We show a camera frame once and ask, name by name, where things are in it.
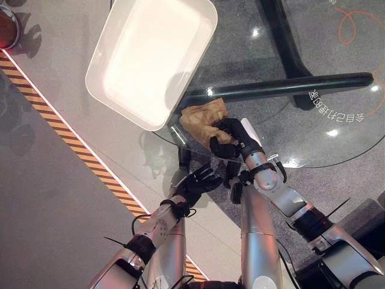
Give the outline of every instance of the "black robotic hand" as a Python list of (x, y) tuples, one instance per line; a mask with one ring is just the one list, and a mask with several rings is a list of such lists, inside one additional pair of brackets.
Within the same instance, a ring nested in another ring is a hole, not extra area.
[(217, 137), (210, 138), (211, 152), (218, 158), (232, 159), (242, 154), (246, 159), (253, 152), (263, 151), (238, 119), (223, 119), (217, 126), (238, 141), (238, 144), (220, 144)]
[(186, 199), (189, 208), (192, 208), (203, 193), (212, 191), (220, 186), (222, 178), (212, 174), (214, 170), (210, 164), (205, 164), (195, 172), (189, 174), (178, 186), (174, 195)]

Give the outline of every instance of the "yellow and black hazard stripe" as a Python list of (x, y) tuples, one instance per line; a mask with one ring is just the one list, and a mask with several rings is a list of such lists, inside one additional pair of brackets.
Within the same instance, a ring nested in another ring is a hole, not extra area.
[[(119, 184), (119, 182), (109, 173), (109, 171), (99, 162), (99, 160), (88, 150), (83, 142), (77, 138), (72, 130), (58, 117), (46, 101), (32, 87), (31, 83), (21, 74), (11, 60), (0, 51), (0, 68), (9, 77), (10, 81), (19, 89), (31, 105), (47, 121), (54, 131), (60, 135), (64, 142), (77, 154), (87, 167), (109, 188), (109, 190), (126, 206), (126, 208), (136, 217), (146, 214), (140, 204)], [(143, 222), (148, 217), (140, 218)], [(203, 273), (186, 258), (186, 272), (194, 275), (197, 282), (207, 279)]]

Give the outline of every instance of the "white tray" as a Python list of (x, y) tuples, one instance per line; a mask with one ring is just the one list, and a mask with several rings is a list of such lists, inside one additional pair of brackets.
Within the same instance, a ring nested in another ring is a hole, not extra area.
[(209, 0), (115, 0), (85, 76), (88, 91), (142, 128), (162, 128), (217, 22)]

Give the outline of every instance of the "black cable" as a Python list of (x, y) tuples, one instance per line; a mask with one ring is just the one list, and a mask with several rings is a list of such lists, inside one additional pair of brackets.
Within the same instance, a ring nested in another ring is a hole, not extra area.
[(282, 248), (285, 250), (286, 254), (288, 254), (288, 257), (289, 257), (291, 266), (293, 267), (293, 271), (294, 271), (295, 275), (297, 275), (297, 271), (296, 271), (295, 268), (294, 268), (294, 263), (293, 263), (293, 260), (291, 260), (291, 256), (290, 256), (290, 254), (289, 254), (289, 251), (288, 251), (287, 248), (281, 243), (280, 240), (277, 239), (277, 242), (279, 243), (279, 245), (282, 246)]
[(178, 281), (176, 281), (176, 283), (170, 289), (175, 289), (175, 287), (177, 287), (177, 285), (183, 280), (183, 278), (187, 278), (187, 277), (190, 277), (190, 279), (187, 280), (184, 284), (182, 284), (182, 286), (194, 279), (194, 275), (183, 275), (182, 277), (179, 278)]
[(195, 209), (190, 209), (190, 211), (194, 211), (194, 212), (191, 215), (188, 215), (186, 218), (190, 218), (197, 213), (197, 210)]
[(282, 256), (281, 251), (278, 250), (278, 253), (279, 253), (279, 255), (281, 256), (281, 259), (282, 259), (282, 261), (283, 261), (283, 265), (285, 265), (286, 271), (288, 272), (289, 277), (290, 277), (290, 280), (291, 280), (291, 282), (293, 283), (294, 287), (295, 287), (296, 289), (300, 289), (300, 287), (299, 287), (299, 286), (297, 285), (297, 283), (295, 282), (295, 280), (294, 280), (294, 278), (293, 278), (293, 275), (291, 274), (291, 272), (290, 272), (290, 270), (289, 270), (289, 267), (288, 267), (288, 265), (287, 265), (287, 263), (286, 263), (286, 260), (285, 260), (284, 257)]
[(109, 241), (113, 241), (113, 242), (115, 242), (115, 243), (118, 243), (119, 245), (122, 245), (123, 247), (125, 247), (125, 244), (123, 244), (123, 243), (121, 243), (121, 242), (119, 242), (119, 241), (117, 241), (117, 240), (114, 240), (114, 239), (112, 239), (112, 238), (109, 238), (109, 237), (103, 237), (104, 239), (107, 239), (107, 240), (109, 240)]
[(337, 208), (335, 208), (329, 215), (327, 215), (326, 217), (330, 217), (332, 214), (334, 214), (340, 207), (342, 207), (343, 205), (345, 205), (348, 201), (350, 200), (350, 197), (345, 201), (345, 202), (342, 202), (342, 204), (340, 204)]
[(134, 228), (134, 225), (135, 225), (135, 222), (140, 219), (140, 218), (143, 218), (143, 217), (150, 217), (151, 214), (143, 214), (143, 215), (139, 215), (139, 216), (136, 216), (132, 223), (131, 223), (131, 232), (132, 232), (132, 235), (134, 236), (135, 235), (135, 228)]

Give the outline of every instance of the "red object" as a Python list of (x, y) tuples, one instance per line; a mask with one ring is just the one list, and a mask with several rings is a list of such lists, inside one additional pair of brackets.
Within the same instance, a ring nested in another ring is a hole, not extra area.
[(16, 24), (3, 11), (0, 11), (0, 49), (9, 47), (16, 37)]

